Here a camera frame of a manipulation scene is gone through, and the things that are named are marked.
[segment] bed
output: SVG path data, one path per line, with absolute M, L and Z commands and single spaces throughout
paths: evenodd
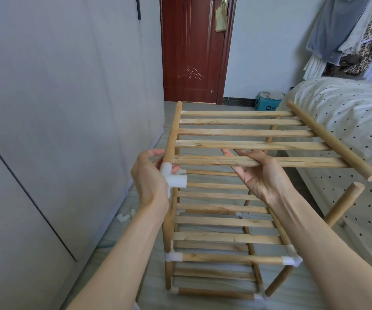
M 372 83 L 328 77 L 311 79 L 287 93 L 277 110 L 287 110 L 285 104 L 291 100 L 372 166 Z M 306 151 L 287 153 L 289 156 L 302 156 Z M 334 155 L 334 152 L 313 153 L 318 157 Z M 359 201 L 348 210 L 340 224 L 362 257 L 372 265 L 372 183 L 366 182 L 352 169 L 298 171 L 324 214 L 352 180 L 365 184 L 366 189 Z

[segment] polka dot bedsheet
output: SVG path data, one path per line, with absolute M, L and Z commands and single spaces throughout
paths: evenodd
M 293 100 L 344 145 L 372 166 L 372 83 L 342 78 L 311 79 L 293 88 L 277 110 Z M 288 129 L 305 127 L 288 127 Z M 299 138 L 301 141 L 321 141 Z M 287 151 L 289 156 L 336 157 L 333 151 Z M 344 229 L 360 254 L 372 265 L 372 183 L 354 169 L 302 169 L 298 171 L 322 209 L 329 208 L 349 184 L 358 181 L 365 191 L 344 216 Z

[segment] red wooden door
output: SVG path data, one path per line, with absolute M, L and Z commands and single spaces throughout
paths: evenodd
M 215 32 L 221 0 L 161 0 L 166 101 L 216 103 L 225 32 Z

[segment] blue box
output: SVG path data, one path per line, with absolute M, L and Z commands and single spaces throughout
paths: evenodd
M 256 111 L 275 111 L 281 101 L 256 97 L 254 107 Z

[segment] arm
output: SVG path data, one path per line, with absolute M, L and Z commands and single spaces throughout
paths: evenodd
M 232 155 L 222 150 L 224 155 Z M 295 190 L 278 162 L 261 151 L 236 150 L 260 166 L 233 167 L 275 213 L 330 309 L 372 309 L 372 267 L 351 250 Z
M 162 158 L 153 164 L 149 157 L 162 149 L 142 152 L 131 175 L 136 185 L 140 209 L 121 239 L 67 310 L 131 310 L 156 236 L 169 208 L 167 183 L 158 171 Z

